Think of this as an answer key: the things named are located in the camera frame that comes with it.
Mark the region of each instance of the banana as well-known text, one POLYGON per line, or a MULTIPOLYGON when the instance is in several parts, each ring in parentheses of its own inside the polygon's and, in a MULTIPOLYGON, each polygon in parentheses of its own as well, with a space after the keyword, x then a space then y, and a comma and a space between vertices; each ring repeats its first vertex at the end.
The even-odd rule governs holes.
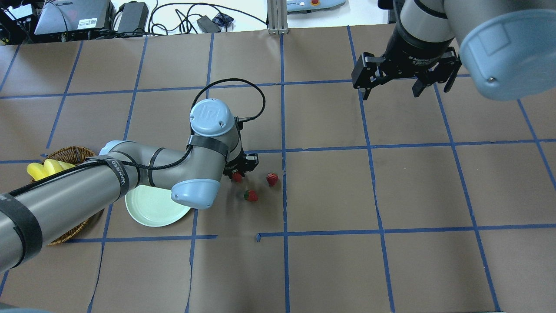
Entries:
POLYGON ((41 180, 48 176, 44 166, 40 163, 31 163, 27 166, 27 173, 31 175, 34 180, 41 180))
POLYGON ((68 169, 68 168, 75 167, 75 165, 73 165, 73 164, 62 162, 62 161, 58 161, 58 163, 60 163, 60 165, 62 166, 63 169, 68 169))
POLYGON ((44 160, 44 169, 46 170, 48 176, 64 170, 58 161, 50 159, 44 160))

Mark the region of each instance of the black cable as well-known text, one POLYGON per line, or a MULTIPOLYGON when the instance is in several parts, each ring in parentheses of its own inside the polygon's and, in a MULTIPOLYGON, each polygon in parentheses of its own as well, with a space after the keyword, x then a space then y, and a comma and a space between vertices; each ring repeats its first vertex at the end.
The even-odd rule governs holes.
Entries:
POLYGON ((199 16, 199 17, 203 17, 203 16, 200 15, 199 13, 193 13, 193 14, 188 15, 187 17, 189 17, 189 16, 195 16, 195 15, 196 15, 196 16, 199 16))
MULTIPOLYGON (((257 85, 253 84, 252 82, 250 82, 250 81, 248 81, 248 80, 240 79, 240 78, 221 79, 221 80, 217 80, 217 81, 214 81, 214 82, 208 84, 206 87, 204 87, 203 89, 201 89, 201 91, 199 91, 199 93, 195 96, 195 99, 193 100, 193 103, 191 104, 191 109, 193 109, 193 107, 197 104, 197 100, 199 100, 199 97, 201 97, 201 95, 202 95, 205 91, 207 91, 209 88, 211 88, 211 87, 213 87, 213 86, 215 86, 215 85, 221 84, 221 83, 223 83, 223 82, 228 82, 228 81, 240 81, 240 82, 244 82, 244 83, 250 85, 251 87, 255 88, 255 89, 261 94, 261 97, 262 97, 262 108, 261 108, 261 111, 260 111, 259 113, 257 113, 257 115, 252 116, 252 117, 250 117, 250 118, 242 118, 242 119, 240 119, 240 122, 252 121, 252 120, 258 118, 259 116, 261 116, 261 114, 262 114, 262 112, 265 110, 265 106, 266 106, 266 97, 265 97, 265 94, 262 92, 262 90, 261 90, 257 85)), ((190 130, 191 130, 191 135, 194 135, 195 132, 193 131, 193 128, 192 128, 192 127, 190 127, 190 130)), ((137 167, 137 168, 141 168, 141 169, 146 169, 146 170, 167 169, 167 168, 174 167, 174 166, 176 166, 176 165, 182 163, 185 159, 187 159, 187 157, 188 157, 189 154, 191 153, 191 150, 192 150, 192 149, 193 149, 193 146, 187 145, 187 150, 186 150, 185 154, 184 154, 179 160, 177 160, 177 161, 175 161, 175 162, 173 162, 173 163, 170 163, 170 164, 166 164, 166 165, 159 166, 159 167, 150 167, 150 166, 148 166, 148 165, 138 164, 138 163, 135 163, 135 162, 127 162, 127 161, 122 162, 122 164, 124 164, 124 165, 130 165, 130 166, 133 166, 133 167, 137 167)))
MULTIPOLYGON (((220 79, 220 80, 217 80, 217 81, 214 81, 214 82, 208 84, 205 88, 201 89, 201 91, 199 91, 199 93, 195 96, 195 99, 193 100, 193 104, 191 105, 191 109, 193 109, 193 107, 197 104, 197 100, 199 100, 199 97, 201 97, 201 95, 205 91, 207 91, 209 88, 211 88, 215 85, 221 84, 223 82, 228 82, 228 81, 244 82, 244 83, 248 84, 249 86, 255 88, 259 92, 259 94, 261 94, 261 97, 262 97, 262 108, 259 111, 259 113, 257 113, 257 115, 252 116, 250 118, 240 118, 240 121, 241 122, 248 122, 248 121, 252 121, 252 120, 258 118, 259 116, 261 116, 262 112, 265 110, 265 107, 266 107, 266 97, 265 97, 264 92, 262 92, 262 90, 257 85, 253 84, 252 82, 250 82, 248 80, 245 80, 245 79, 240 79, 240 78, 220 79)), ((194 134, 193 128, 190 128, 190 129, 191 129, 191 135, 193 135, 194 134)))
POLYGON ((210 7, 213 7, 213 8, 228 9, 228 10, 231 10, 231 11, 235 11, 235 12, 239 12, 239 13, 245 14, 245 15, 247 15, 247 16, 249 16, 249 17, 252 17, 252 18, 256 19, 257 21, 263 23, 264 25, 267 25, 267 26, 268 26, 268 22, 265 22, 265 21, 261 20, 260 18, 258 18, 258 17, 256 17, 256 16, 253 16, 253 15, 251 15, 251 14, 249 14, 249 13, 246 13, 246 12, 241 11, 241 10, 238 10, 238 9, 229 8, 229 7, 221 6, 221 5, 218 5, 218 4, 204 3, 204 2, 199 2, 199 3, 192 3, 192 2, 172 2, 172 3, 163 4, 163 5, 161 5, 161 6, 158 6, 158 5, 157 5, 157 7, 155 7, 155 8, 152 10, 152 12, 151 12, 151 17, 150 17, 149 20, 148 20, 148 27, 147 27, 147 28, 149 29, 149 31, 151 31, 151 32, 154 31, 153 28, 154 28, 155 24, 153 24, 153 19, 152 19, 152 18, 153 18, 153 16, 155 15, 155 12, 158 11, 158 9, 163 8, 163 7, 167 7, 167 6, 176 6, 176 5, 189 5, 189 6, 204 5, 204 6, 210 6, 210 7))
POLYGON ((51 5, 55 6, 58 11, 60 11, 60 14, 62 15, 62 18, 64 19, 64 26, 66 26, 66 36, 69 35, 70 30, 68 29, 68 23, 66 22, 66 17, 64 16, 64 12, 62 12, 62 9, 60 9, 57 5, 54 4, 54 2, 52 2, 52 0, 44 0, 45 3, 50 3, 51 5))
POLYGON ((117 32, 113 30, 109 30, 107 28, 102 28, 98 31, 98 34, 101 35, 100 37, 95 38, 97 39, 110 39, 110 38, 130 38, 130 37, 141 37, 144 35, 155 35, 158 36, 159 34, 145 32, 142 28, 137 28, 132 32, 117 32))
POLYGON ((166 28, 166 26, 164 26, 164 25, 162 25, 162 24, 159 24, 159 23, 153 24, 153 25, 152 25, 152 27, 151 27, 151 29, 150 29, 151 32, 154 32, 154 29, 153 29, 153 28, 154 28, 155 26, 158 27, 158 28, 160 28, 160 29, 162 29, 163 31, 165 31, 165 32, 166 32, 166 36, 168 36, 168 28, 166 28))
MULTIPOLYGON (((220 14, 220 16, 224 16, 224 14, 222 13, 222 11, 220 11, 220 10, 216 7, 215 4, 209 4, 209 3, 195 3, 195 4, 193 4, 193 5, 192 5, 191 7, 189 7, 189 9, 187 10, 187 16, 190 15, 191 9, 193 9, 194 6, 203 6, 203 5, 209 6, 209 7, 213 8, 213 9, 217 10, 218 13, 220 14)), ((225 28, 226 28, 226 32, 228 32, 228 25, 225 25, 225 28)))
POLYGON ((193 29, 195 31, 195 33, 199 33, 197 32, 197 29, 195 29, 195 27, 193 26, 193 23, 191 23, 191 21, 189 20, 189 16, 193 16, 193 14, 190 15, 185 15, 183 12, 181 12, 180 10, 176 9, 176 14, 178 15, 178 18, 180 19, 181 23, 178 25, 178 27, 180 28, 180 32, 182 33, 190 33, 191 30, 193 29))
POLYGON ((33 39, 31 39, 31 35, 29 35, 29 32, 25 29, 25 27, 23 26, 23 24, 21 23, 20 20, 17 19, 17 17, 15 17, 15 15, 13 15, 13 13, 8 10, 3 4, 2 2, 0 2, 0 8, 2 8, 5 12, 8 12, 8 14, 10 14, 13 17, 13 20, 15 21, 16 24, 19 25, 19 27, 21 28, 21 30, 23 30, 25 32, 25 35, 27 35, 27 38, 29 39, 29 43, 33 43, 33 39))

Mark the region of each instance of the electronic device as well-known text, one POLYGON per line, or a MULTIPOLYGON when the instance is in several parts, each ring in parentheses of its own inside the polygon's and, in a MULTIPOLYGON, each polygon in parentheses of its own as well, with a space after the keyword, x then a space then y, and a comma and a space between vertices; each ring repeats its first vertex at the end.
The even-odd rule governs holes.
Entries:
POLYGON ((123 5, 118 32, 133 32, 138 28, 145 30, 148 7, 144 2, 128 2, 123 5))
POLYGON ((203 30, 204 33, 219 33, 222 31, 222 29, 206 15, 197 20, 197 25, 199 25, 199 28, 203 30))
POLYGON ((37 18, 37 9, 34 8, 31 4, 25 4, 24 6, 20 6, 17 8, 9 9, 11 14, 8 14, 8 17, 14 19, 14 17, 18 20, 25 20, 27 18, 37 18))
POLYGON ((343 6, 346 0, 287 0, 288 13, 310 13, 322 9, 333 9, 343 6))
POLYGON ((89 31, 111 28, 114 5, 110 0, 57 0, 47 2, 39 17, 35 35, 70 33, 87 38, 89 31))

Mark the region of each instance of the white floor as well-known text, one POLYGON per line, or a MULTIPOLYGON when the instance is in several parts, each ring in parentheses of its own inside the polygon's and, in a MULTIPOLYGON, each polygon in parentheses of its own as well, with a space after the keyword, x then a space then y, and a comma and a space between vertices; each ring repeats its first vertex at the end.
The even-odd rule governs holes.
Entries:
MULTIPOLYGON (((129 2, 129 0, 112 0, 116 8, 126 2, 129 2)), ((142 2, 145 2, 149 10, 152 11, 157 2, 158 5, 161 6, 175 1, 142 0, 142 2)), ((221 6, 238 9, 264 21, 266 20, 266 0, 207 0, 206 3, 219 4, 221 6)), ((288 26, 290 28, 305 28, 385 24, 388 22, 387 11, 379 9, 376 3, 377 0, 347 0, 343 6, 336 9, 315 11, 307 14, 288 14, 288 26)), ((189 4, 181 4, 160 8, 155 13, 153 21, 154 23, 165 25, 168 29, 172 29, 179 23, 175 9, 179 9, 183 13, 186 13, 189 7, 189 4)), ((255 31, 266 28, 263 23, 244 14, 226 9, 222 9, 222 12, 234 18, 233 26, 229 28, 229 31, 255 31)), ((195 6, 191 10, 191 13, 199 13, 212 19, 217 11, 209 6, 195 6)), ((193 22, 193 25, 198 29, 196 22, 193 22)))

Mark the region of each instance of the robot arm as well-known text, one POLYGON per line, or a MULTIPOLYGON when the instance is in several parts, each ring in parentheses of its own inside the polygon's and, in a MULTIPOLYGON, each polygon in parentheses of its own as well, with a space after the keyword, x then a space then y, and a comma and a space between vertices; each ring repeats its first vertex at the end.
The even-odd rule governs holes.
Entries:
POLYGON ((378 85, 414 76, 415 97, 435 82, 446 82, 448 92, 462 63, 479 92, 494 100, 514 100, 556 86, 555 1, 392 3, 397 23, 386 51, 380 57, 363 53, 351 73, 364 100, 378 85), (454 38, 460 56, 449 47, 454 38))
POLYGON ((205 99, 191 110, 192 135, 185 155, 111 141, 99 156, 75 168, 0 194, 0 273, 32 258, 139 184, 170 189, 172 200, 185 206, 211 207, 223 174, 244 175, 259 163, 257 154, 246 155, 241 145, 242 123, 254 118, 235 118, 221 100, 205 99))

